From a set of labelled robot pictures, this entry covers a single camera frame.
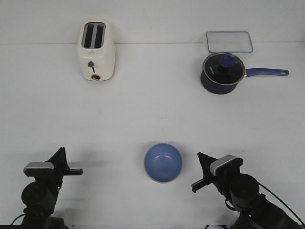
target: blue bowl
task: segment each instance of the blue bowl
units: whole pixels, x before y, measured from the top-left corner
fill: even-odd
[[[182,169],[179,151],[170,144],[160,143],[151,147],[144,159],[147,174],[155,181],[174,180]]]

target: saucepan handle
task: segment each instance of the saucepan handle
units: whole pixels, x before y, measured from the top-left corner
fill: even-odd
[[[285,69],[273,69],[273,68],[249,68],[246,69],[246,77],[253,75],[289,75],[289,71]]]

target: lid knob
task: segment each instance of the lid knob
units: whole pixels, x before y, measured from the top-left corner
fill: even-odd
[[[233,56],[224,54],[221,56],[219,63],[224,68],[231,68],[234,65],[235,59]]]

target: white table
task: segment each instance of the white table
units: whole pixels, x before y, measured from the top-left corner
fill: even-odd
[[[202,178],[201,151],[244,159],[254,176],[305,218],[305,43],[254,43],[239,55],[247,68],[290,76],[254,76],[227,95],[200,83],[206,44],[116,45],[114,75],[83,78],[76,45],[0,45],[0,222],[24,205],[23,173],[32,161],[66,147],[80,177],[65,177],[54,216],[69,225],[232,224],[237,214]],[[183,156],[173,182],[159,184],[143,168],[146,151],[166,142]],[[274,198],[267,198],[284,209]]]

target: cable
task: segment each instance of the cable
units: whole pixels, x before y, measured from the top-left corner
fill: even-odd
[[[290,207],[288,207],[276,194],[274,194],[272,191],[270,191],[267,187],[262,185],[261,183],[258,183],[260,186],[262,186],[264,189],[266,189],[268,192],[270,192],[275,198],[277,198],[291,213],[301,222],[301,224],[305,227],[305,224],[303,221],[294,213],[294,211],[291,210]]]
[[[19,218],[22,217],[22,216],[25,216],[25,214],[21,214],[21,215],[17,216],[17,217],[13,220],[13,222],[11,223],[11,225],[13,225],[14,222],[16,222],[16,220],[19,219]]]

